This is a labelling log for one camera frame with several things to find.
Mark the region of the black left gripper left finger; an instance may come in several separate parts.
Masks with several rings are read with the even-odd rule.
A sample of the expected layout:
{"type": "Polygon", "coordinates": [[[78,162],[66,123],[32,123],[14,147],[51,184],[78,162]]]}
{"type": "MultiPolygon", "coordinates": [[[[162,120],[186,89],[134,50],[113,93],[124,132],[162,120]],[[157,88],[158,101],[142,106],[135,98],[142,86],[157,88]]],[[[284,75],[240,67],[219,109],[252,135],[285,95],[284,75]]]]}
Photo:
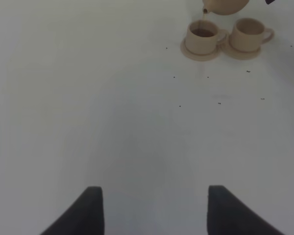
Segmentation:
{"type": "Polygon", "coordinates": [[[104,207],[101,187],[88,187],[44,232],[44,235],[103,235],[104,207]]]}

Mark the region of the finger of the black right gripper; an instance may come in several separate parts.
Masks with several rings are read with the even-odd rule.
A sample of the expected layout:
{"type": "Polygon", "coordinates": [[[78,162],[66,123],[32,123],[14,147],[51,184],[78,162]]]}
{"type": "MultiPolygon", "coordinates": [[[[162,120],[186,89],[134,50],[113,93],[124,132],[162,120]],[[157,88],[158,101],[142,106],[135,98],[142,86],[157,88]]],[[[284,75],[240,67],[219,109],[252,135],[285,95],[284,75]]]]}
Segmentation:
{"type": "Polygon", "coordinates": [[[272,2],[274,2],[275,0],[265,0],[266,4],[271,4],[272,2]]]}

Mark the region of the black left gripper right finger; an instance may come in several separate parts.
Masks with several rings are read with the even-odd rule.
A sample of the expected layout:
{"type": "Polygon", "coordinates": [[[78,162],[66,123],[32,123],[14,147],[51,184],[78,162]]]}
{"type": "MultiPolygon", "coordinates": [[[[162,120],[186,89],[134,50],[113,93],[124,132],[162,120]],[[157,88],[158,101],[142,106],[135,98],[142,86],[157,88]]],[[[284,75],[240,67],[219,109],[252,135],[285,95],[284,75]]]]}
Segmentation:
{"type": "Polygon", "coordinates": [[[209,235],[281,235],[224,186],[209,186],[207,233],[209,235]]]}

